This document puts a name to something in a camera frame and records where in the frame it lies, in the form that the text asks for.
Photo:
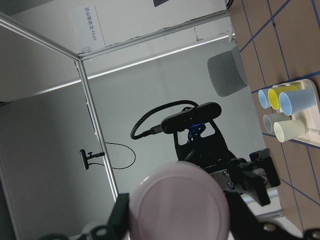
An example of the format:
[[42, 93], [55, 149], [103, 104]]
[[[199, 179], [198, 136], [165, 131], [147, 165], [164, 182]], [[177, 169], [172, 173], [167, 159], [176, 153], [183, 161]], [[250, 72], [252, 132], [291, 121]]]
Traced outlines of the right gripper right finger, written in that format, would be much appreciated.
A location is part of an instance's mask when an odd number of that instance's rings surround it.
[[318, 240], [320, 238], [319, 228], [307, 229], [302, 237], [297, 237], [276, 223], [257, 219], [238, 193], [225, 191], [224, 195], [229, 207], [230, 232], [235, 240]]

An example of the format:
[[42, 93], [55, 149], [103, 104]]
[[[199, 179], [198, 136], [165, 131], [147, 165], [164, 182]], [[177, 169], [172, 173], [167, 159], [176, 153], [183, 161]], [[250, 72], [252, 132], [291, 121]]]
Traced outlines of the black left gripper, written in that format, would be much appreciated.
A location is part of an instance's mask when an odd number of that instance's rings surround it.
[[250, 161], [237, 158], [214, 121], [209, 122], [214, 133], [201, 136], [204, 123], [188, 128], [187, 141], [179, 143], [179, 133], [174, 134], [174, 146], [179, 161], [195, 164], [207, 172], [225, 192], [247, 194], [262, 207], [269, 205], [266, 183], [270, 188], [279, 186], [280, 178], [269, 148], [249, 154]]

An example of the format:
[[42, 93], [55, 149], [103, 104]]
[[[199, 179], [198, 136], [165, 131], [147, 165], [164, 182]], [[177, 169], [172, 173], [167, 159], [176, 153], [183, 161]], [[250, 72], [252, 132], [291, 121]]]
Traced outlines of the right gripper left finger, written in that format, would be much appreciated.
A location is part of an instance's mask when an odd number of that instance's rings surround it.
[[120, 193], [106, 224], [93, 227], [83, 240], [123, 240], [129, 229], [129, 193]]

